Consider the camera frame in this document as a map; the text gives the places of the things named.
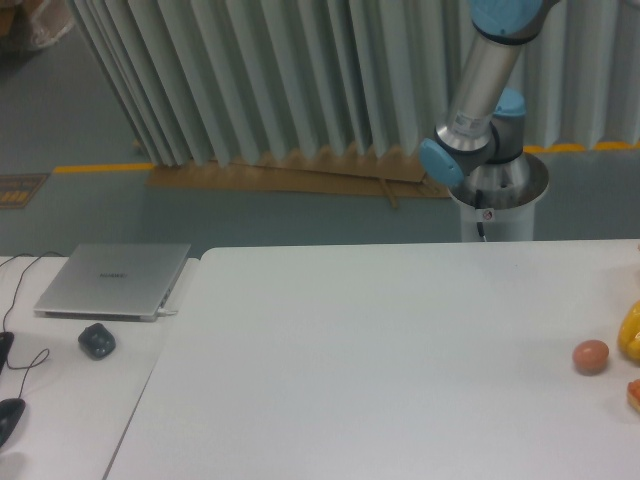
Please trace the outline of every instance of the cardboard sheet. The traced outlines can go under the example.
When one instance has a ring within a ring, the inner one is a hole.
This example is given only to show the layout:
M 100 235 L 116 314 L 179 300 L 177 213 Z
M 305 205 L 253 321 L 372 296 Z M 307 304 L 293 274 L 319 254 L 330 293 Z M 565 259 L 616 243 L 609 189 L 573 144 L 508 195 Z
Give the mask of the cardboard sheet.
M 242 158 L 232 163 L 248 165 Z M 265 153 L 257 163 L 259 167 L 308 172 L 337 173 L 357 177 L 376 177 L 386 180 L 420 182 L 424 169 L 418 162 L 417 152 L 405 155 L 399 145 L 393 146 L 381 158 L 377 158 L 373 147 L 364 155 L 359 155 L 355 142 L 351 143 L 342 155 L 336 155 L 330 146 L 322 147 L 314 158 L 305 157 L 299 149 L 293 149 L 282 160 L 276 160 L 271 153 Z
M 11 30 L 13 18 L 16 16 L 16 8 L 0 8 L 0 37 L 4 37 Z
M 352 175 L 250 167 L 231 164 L 221 168 L 217 162 L 204 167 L 189 164 L 180 168 L 154 168 L 147 185 L 154 187 L 249 190 L 263 192 L 312 192 L 334 195 L 369 195 L 411 198 L 448 198 L 447 190 L 431 181 L 403 182 Z

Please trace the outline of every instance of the laptop logo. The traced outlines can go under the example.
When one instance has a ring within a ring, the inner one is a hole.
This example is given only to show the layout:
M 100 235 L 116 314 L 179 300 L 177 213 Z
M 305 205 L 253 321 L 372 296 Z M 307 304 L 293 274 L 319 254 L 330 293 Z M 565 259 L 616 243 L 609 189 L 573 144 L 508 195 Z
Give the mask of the laptop logo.
M 100 278 L 127 278 L 126 273 L 101 273 Z

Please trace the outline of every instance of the silver laptop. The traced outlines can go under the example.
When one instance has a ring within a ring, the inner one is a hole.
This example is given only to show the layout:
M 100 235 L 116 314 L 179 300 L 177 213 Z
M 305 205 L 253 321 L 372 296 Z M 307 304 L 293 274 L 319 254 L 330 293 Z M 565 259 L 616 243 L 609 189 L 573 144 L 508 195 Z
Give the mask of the silver laptop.
M 79 245 L 34 310 L 66 318 L 153 321 L 190 245 Z

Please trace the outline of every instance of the yellow tape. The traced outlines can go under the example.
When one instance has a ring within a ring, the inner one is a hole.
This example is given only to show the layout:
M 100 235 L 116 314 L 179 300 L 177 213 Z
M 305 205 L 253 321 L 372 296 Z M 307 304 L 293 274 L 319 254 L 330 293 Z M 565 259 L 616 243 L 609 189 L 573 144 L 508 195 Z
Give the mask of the yellow tape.
M 630 145 L 624 142 L 600 142 L 593 147 L 593 150 L 633 150 L 640 149 L 640 143 Z M 524 147 L 524 151 L 527 153 L 558 153 L 558 152 L 586 152 L 587 149 L 577 143 L 561 143 L 558 145 L 551 145 L 544 148 L 537 145 L 529 145 Z
M 53 173 L 96 173 L 96 172 L 131 172 L 139 170 L 151 170 L 151 163 L 120 163 L 109 165 L 70 165 L 56 167 Z
M 593 150 L 632 150 L 640 149 L 640 142 L 630 145 L 624 142 L 600 142 L 593 147 Z M 540 147 L 538 145 L 528 145 L 524 147 L 527 153 L 560 153 L 560 152 L 586 152 L 587 149 L 577 143 L 561 143 L 550 147 Z M 96 173 L 96 172 L 132 172 L 140 170 L 152 170 L 151 163 L 121 163 L 109 165 L 70 165 L 56 167 L 53 173 Z

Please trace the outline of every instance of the sticker on robot base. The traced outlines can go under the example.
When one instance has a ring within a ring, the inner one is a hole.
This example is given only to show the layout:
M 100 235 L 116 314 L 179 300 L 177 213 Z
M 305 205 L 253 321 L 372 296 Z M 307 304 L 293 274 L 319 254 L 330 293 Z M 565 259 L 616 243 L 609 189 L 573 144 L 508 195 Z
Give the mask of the sticker on robot base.
M 496 211 L 493 208 L 481 208 L 476 210 L 476 222 L 489 223 L 496 219 Z
M 486 117 L 469 117 L 462 112 L 456 114 L 451 130 L 465 137 L 477 138 L 487 131 L 491 115 Z

